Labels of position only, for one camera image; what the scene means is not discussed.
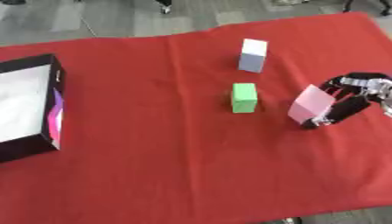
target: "red fabric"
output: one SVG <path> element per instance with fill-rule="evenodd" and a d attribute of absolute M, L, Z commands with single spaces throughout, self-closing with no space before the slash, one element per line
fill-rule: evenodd
<path fill-rule="evenodd" d="M 237 71 L 242 40 L 269 41 L 262 74 Z M 362 14 L 235 24 L 156 38 L 0 48 L 56 53 L 68 71 L 62 151 L 0 164 L 0 223 L 245 223 L 392 203 L 392 120 L 374 105 L 303 131 L 308 85 L 392 72 L 389 39 Z M 232 114 L 234 82 L 254 114 Z"/>

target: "robotic hand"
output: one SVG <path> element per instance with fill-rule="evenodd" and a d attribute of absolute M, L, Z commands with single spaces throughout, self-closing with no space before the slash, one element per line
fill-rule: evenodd
<path fill-rule="evenodd" d="M 320 89 L 329 95 L 339 90 L 335 96 L 337 102 L 324 114 L 302 123 L 304 129 L 339 123 L 368 108 L 370 102 L 378 102 L 384 114 L 392 117 L 392 77 L 386 74 L 349 73 L 328 80 Z"/>

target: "cube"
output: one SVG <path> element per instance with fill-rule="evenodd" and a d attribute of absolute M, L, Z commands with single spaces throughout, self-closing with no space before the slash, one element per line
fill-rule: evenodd
<path fill-rule="evenodd" d="M 52 54 L 0 63 L 0 162 L 59 149 L 64 76 Z"/>
<path fill-rule="evenodd" d="M 267 42 L 245 38 L 243 41 L 239 69 L 260 73 L 267 55 Z"/>
<path fill-rule="evenodd" d="M 253 113 L 257 104 L 256 86 L 253 83 L 235 83 L 232 92 L 233 113 Z"/>
<path fill-rule="evenodd" d="M 335 98 L 323 90 L 310 85 L 293 102 L 289 110 L 289 117 L 298 123 L 322 116 L 335 102 Z"/>

